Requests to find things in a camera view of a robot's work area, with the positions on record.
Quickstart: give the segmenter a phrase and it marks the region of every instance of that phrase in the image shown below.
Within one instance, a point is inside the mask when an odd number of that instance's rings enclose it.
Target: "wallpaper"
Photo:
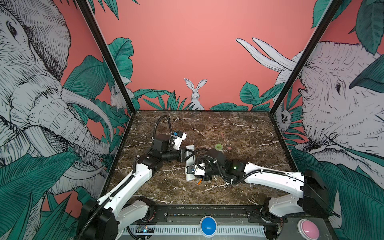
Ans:
[[[131,40],[115,62],[136,109],[221,111],[270,110],[327,6],[315,2],[89,0],[108,44]]]
[[[130,119],[73,1],[0,0],[0,83],[0,239],[71,239]]]
[[[384,236],[383,10],[343,1],[275,114],[299,171],[327,185],[340,240]]]

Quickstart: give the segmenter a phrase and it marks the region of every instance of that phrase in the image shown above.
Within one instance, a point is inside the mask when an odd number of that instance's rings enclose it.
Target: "green ring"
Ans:
[[[223,150],[223,145],[221,145],[220,143],[218,143],[218,144],[215,145],[215,149],[216,149],[217,151],[221,151],[221,150]]]

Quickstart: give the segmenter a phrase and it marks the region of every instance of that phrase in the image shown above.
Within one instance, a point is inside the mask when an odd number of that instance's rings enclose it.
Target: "brown marble surface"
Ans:
[[[150,145],[153,127],[160,116],[170,116],[172,129],[187,133],[182,146],[213,148],[223,145],[229,159],[252,162],[276,170],[290,171],[267,113],[215,113],[215,112],[137,112],[124,150],[111,178],[109,190],[132,170],[132,160]],[[168,133],[165,121],[157,133]],[[227,185],[219,177],[198,185],[199,180],[186,181],[185,164],[164,163],[151,180],[133,197],[145,196],[157,204],[263,204],[265,197],[278,197],[286,193],[254,184]]]

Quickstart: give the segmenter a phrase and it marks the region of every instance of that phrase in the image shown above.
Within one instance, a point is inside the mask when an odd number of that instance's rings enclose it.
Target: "animal eye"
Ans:
[[[11,32],[11,34],[13,35],[13,37],[15,37],[17,35],[17,31],[16,29],[12,26],[12,23],[7,21],[7,27],[9,29],[9,32]]]
[[[339,95],[340,95],[340,88],[341,88],[341,84],[337,83],[336,84],[336,91],[339,93]]]

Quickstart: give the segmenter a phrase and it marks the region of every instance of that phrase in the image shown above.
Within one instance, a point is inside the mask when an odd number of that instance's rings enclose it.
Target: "pink object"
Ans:
[[[297,228],[306,240],[317,240],[320,236],[319,228],[307,219],[301,219],[297,224]]]

